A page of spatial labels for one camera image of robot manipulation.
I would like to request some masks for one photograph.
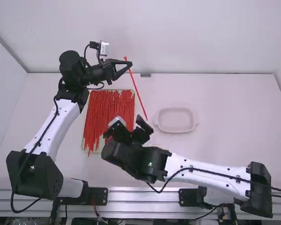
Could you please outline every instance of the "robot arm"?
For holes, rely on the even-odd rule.
[[[32,140],[19,151],[11,151],[6,159],[7,170],[12,186],[11,207],[13,212],[13,195],[27,195],[54,200],[56,197],[80,198],[80,202],[89,201],[88,183],[64,177],[55,165],[59,146],[73,121],[82,112],[89,97],[88,85],[98,85],[102,81],[112,84],[131,66],[130,61],[100,59],[106,56],[108,43],[90,42],[90,48],[97,50],[98,65],[91,66],[85,57],[75,51],[61,54],[59,70],[62,78],[54,97],[55,106],[51,110],[41,129]],[[116,70],[117,64],[125,64]]]
[[[140,126],[129,132],[121,118],[114,119],[105,137],[113,137],[103,148],[101,158],[120,166],[131,176],[149,184],[185,182],[199,185],[201,205],[236,203],[242,211],[272,218],[271,176],[266,167],[251,162],[244,167],[219,166],[187,159],[158,147],[142,147],[153,129],[138,115]],[[214,195],[224,194],[224,198]]]

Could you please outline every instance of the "red pasta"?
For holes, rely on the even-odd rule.
[[[98,150],[100,137],[116,116],[121,116],[127,129],[133,130],[135,95],[130,90],[96,90],[91,91],[89,98],[83,137],[84,149],[89,148],[90,154]]]

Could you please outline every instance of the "white tabletop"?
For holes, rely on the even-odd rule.
[[[6,156],[22,150],[53,107],[60,74],[31,74],[0,148],[0,188],[10,188]],[[264,163],[273,185],[281,188],[281,92],[273,75],[153,74],[135,80],[149,123],[164,106],[186,102],[198,112],[200,123],[190,133],[169,134],[155,128],[151,143],[193,160],[218,165]],[[107,89],[133,89],[124,75]],[[136,113],[143,116],[136,98]],[[56,164],[65,176],[87,180],[90,186],[145,187],[120,168],[88,158],[81,150],[86,110],[70,127],[60,146]],[[187,187],[171,183],[169,187]]]

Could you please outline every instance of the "white oval dish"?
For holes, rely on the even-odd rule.
[[[192,131],[198,124],[195,110],[186,106],[165,107],[158,111],[153,123],[167,133],[185,133]]]

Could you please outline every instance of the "white backdrop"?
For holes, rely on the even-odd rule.
[[[0,145],[27,73],[0,44]]]
[[[281,0],[0,0],[0,36],[30,72],[103,39],[135,72],[275,73],[281,87]]]

